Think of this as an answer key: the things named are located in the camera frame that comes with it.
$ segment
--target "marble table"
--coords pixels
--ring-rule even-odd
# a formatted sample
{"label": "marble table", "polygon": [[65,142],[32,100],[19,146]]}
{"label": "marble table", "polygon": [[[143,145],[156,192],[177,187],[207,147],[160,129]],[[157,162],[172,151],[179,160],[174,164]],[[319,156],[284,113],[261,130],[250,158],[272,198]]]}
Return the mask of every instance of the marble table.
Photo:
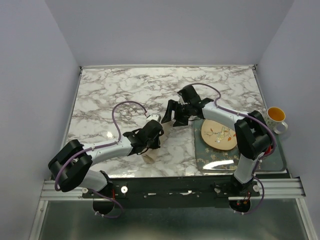
{"label": "marble table", "polygon": [[[111,112],[122,101],[137,101],[149,113],[164,115],[168,100],[178,100],[177,91],[190,83],[209,84],[222,94],[219,104],[239,111],[264,111],[264,103],[250,66],[144,67],[84,69],[72,113],[67,140],[97,143],[117,137]],[[202,98],[214,99],[210,88],[194,86]],[[117,108],[115,117],[121,132],[142,127],[143,111],[136,105]],[[106,160],[91,167],[112,178],[198,176],[193,127],[175,127],[169,132],[154,164],[131,155]]]}

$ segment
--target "tabletop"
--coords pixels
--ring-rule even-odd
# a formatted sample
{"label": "tabletop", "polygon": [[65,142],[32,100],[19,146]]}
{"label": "tabletop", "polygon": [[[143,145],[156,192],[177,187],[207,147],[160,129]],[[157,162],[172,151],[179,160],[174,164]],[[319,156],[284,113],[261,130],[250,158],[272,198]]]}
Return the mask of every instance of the tabletop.
{"label": "tabletop", "polygon": [[[67,140],[98,143],[116,138],[112,108],[123,101],[137,101],[150,114],[164,115],[168,100],[178,100],[177,92],[190,83],[205,83],[217,88],[219,104],[238,111],[264,111],[264,103],[250,66],[143,67],[84,69],[76,96]],[[201,98],[214,99],[210,88],[194,86]],[[139,106],[124,104],[115,118],[121,132],[141,128],[146,117]],[[141,156],[117,157],[98,163],[92,170],[105,171],[111,178],[198,176],[194,131],[190,124],[171,128],[161,145],[156,162],[145,163]]]}

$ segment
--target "beige cloth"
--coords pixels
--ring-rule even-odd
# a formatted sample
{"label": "beige cloth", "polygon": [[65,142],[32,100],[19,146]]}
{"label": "beige cloth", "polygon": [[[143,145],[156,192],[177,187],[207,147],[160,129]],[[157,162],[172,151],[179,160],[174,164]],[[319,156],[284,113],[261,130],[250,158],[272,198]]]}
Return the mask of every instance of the beige cloth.
{"label": "beige cloth", "polygon": [[[169,129],[171,128],[171,121],[163,123],[161,125],[162,125],[164,133],[162,136],[159,137],[160,138],[160,147],[162,147],[164,145],[164,142],[168,138]],[[160,148],[149,149],[145,153],[141,154],[143,161],[147,164],[154,164],[155,161],[157,160],[159,149]]]}

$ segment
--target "mug handle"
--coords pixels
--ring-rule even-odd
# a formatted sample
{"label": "mug handle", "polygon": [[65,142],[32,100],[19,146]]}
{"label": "mug handle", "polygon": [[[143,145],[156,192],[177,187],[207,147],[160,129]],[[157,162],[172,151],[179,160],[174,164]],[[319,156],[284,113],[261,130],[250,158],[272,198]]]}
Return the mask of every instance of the mug handle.
{"label": "mug handle", "polygon": [[[277,129],[278,125],[280,125],[280,124],[282,124],[284,126],[284,130],[283,131],[279,131]],[[285,121],[280,122],[278,125],[273,128],[273,131],[276,134],[284,134],[288,130],[288,124]]]}

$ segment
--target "plate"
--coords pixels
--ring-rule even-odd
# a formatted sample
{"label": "plate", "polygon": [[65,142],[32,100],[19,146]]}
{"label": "plate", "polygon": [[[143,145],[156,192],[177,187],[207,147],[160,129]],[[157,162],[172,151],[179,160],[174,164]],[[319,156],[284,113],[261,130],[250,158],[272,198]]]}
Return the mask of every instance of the plate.
{"label": "plate", "polygon": [[236,132],[212,120],[204,120],[201,137],[210,147],[219,150],[231,150],[237,145]]}

